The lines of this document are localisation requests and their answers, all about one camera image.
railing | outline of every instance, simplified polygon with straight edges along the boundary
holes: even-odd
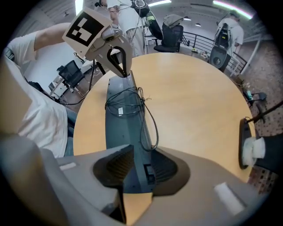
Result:
[[[210,54],[214,46],[214,41],[202,35],[184,31],[182,44],[192,48],[196,48],[198,50],[205,51]],[[234,52],[233,57],[228,63],[228,66],[231,70],[234,70],[236,68],[235,73],[241,73],[246,64],[247,61]]]

person's arm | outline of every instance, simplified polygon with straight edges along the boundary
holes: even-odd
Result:
[[[118,0],[107,0],[107,9],[110,12],[111,20],[113,20],[113,23],[118,26],[118,13],[119,13],[119,6],[121,2]]]
[[[111,20],[113,20],[113,23],[118,26],[117,6],[109,8],[108,10],[110,12]]]
[[[69,25],[57,24],[13,39],[7,47],[13,52],[16,65],[21,67],[28,61],[36,60],[37,50],[45,46],[63,42],[62,36]]]
[[[60,23],[43,30],[39,30],[35,36],[34,50],[37,51],[43,47],[64,42],[62,36],[69,25],[70,23]]]

round table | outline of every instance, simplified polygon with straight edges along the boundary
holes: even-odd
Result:
[[[159,146],[210,159],[247,182],[251,167],[238,164],[239,123],[252,117],[236,85],[221,71],[200,59],[178,53],[154,53],[133,59],[136,85],[142,87],[146,105],[157,123]],[[106,149],[106,73],[85,98],[74,131],[74,154]],[[146,123],[152,143],[155,128]],[[124,194],[127,224],[150,205],[151,194]]]

office chair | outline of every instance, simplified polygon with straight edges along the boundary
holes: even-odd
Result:
[[[255,101],[265,101],[266,100],[267,95],[264,92],[249,93],[245,88],[242,88],[242,90],[243,90],[243,95],[244,95],[247,103],[249,104],[249,107],[253,106],[253,103]],[[259,104],[256,104],[256,107],[259,111],[259,114],[263,113],[263,110],[261,109],[261,106]],[[265,123],[265,118],[263,116],[260,119],[262,119],[263,123]]]
[[[76,85],[85,78],[85,75],[80,71],[76,62],[72,60],[64,67],[59,67],[58,70],[59,75],[65,80],[66,84],[81,95],[79,90],[76,88]]]
[[[181,25],[169,28],[163,23],[163,40],[161,45],[155,46],[154,49],[162,53],[178,53],[180,51],[180,44],[183,41],[183,30],[184,28]]]

white cylinder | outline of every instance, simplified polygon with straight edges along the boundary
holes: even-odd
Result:
[[[242,152],[243,165],[253,166],[256,163],[256,158],[252,155],[253,142],[256,140],[255,137],[249,137],[245,140]]]
[[[264,158],[265,156],[265,142],[261,137],[253,142],[252,156],[254,158]]]

